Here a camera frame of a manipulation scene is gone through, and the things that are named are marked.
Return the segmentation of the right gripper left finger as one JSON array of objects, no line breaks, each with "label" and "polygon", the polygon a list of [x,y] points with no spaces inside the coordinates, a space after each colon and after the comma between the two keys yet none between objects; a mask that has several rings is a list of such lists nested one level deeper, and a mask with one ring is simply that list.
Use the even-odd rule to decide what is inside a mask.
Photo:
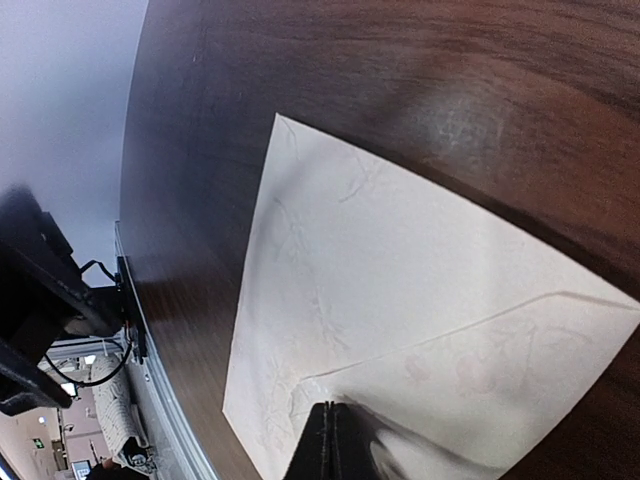
[{"label": "right gripper left finger", "polygon": [[332,402],[313,405],[284,480],[332,478]]}]

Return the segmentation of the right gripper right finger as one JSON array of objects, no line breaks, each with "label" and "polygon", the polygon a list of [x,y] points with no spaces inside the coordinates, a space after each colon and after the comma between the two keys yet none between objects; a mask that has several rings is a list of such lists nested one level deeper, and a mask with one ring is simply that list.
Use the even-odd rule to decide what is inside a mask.
[{"label": "right gripper right finger", "polygon": [[330,479],[390,478],[373,415],[356,404],[332,402],[329,420]]}]

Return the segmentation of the cream envelope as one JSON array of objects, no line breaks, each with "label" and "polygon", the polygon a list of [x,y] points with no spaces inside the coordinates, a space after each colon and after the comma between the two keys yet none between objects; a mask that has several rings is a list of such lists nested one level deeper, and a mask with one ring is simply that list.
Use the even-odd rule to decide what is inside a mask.
[{"label": "cream envelope", "polygon": [[564,254],[383,158],[276,116],[223,411],[261,477],[311,408],[391,424],[408,479],[496,479],[581,400],[639,304]]}]

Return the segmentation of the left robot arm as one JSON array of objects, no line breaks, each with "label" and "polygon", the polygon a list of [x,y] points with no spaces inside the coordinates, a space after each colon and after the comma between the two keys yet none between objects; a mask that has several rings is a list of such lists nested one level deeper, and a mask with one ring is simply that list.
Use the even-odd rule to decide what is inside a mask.
[{"label": "left robot arm", "polygon": [[66,409],[71,397],[38,364],[66,334],[111,337],[124,325],[115,287],[89,287],[31,191],[1,195],[1,411]]}]

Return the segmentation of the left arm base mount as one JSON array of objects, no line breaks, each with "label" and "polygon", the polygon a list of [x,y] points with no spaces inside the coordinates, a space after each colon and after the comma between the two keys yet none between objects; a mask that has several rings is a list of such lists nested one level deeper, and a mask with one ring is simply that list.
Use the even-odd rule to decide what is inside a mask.
[{"label": "left arm base mount", "polygon": [[125,258],[116,257],[116,272],[112,274],[105,265],[98,260],[90,260],[80,267],[80,273],[84,274],[93,266],[98,266],[102,273],[111,281],[111,284],[103,287],[95,287],[98,297],[103,300],[109,309],[117,313],[127,328],[127,342],[132,344],[131,355],[138,365],[144,365],[148,358],[148,346],[146,338],[146,326],[134,291]]}]

